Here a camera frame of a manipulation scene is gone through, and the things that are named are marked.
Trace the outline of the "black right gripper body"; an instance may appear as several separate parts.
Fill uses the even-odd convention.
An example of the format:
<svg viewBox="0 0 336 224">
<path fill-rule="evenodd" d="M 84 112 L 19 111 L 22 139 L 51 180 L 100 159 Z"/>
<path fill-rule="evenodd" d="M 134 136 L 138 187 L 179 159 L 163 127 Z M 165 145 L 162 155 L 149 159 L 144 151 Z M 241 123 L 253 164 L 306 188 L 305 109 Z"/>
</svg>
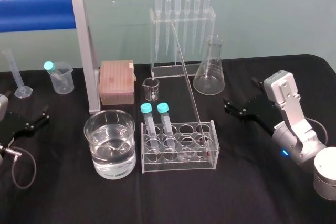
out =
<svg viewBox="0 0 336 224">
<path fill-rule="evenodd" d="M 283 121 L 279 109 L 265 94 L 257 95 L 244 105 L 245 119 L 255 121 L 266 132 L 274 132 L 275 126 Z"/>
</svg>

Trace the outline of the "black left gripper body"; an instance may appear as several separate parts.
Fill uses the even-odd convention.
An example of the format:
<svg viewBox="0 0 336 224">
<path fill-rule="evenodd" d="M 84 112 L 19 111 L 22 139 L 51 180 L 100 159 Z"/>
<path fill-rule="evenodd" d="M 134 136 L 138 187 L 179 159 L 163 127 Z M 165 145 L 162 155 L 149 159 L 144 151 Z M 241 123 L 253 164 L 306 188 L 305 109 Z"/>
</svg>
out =
<svg viewBox="0 0 336 224">
<path fill-rule="evenodd" d="M 12 139 L 27 133 L 27 119 L 15 112 L 6 112 L 1 121 L 1 145 L 8 146 Z"/>
</svg>

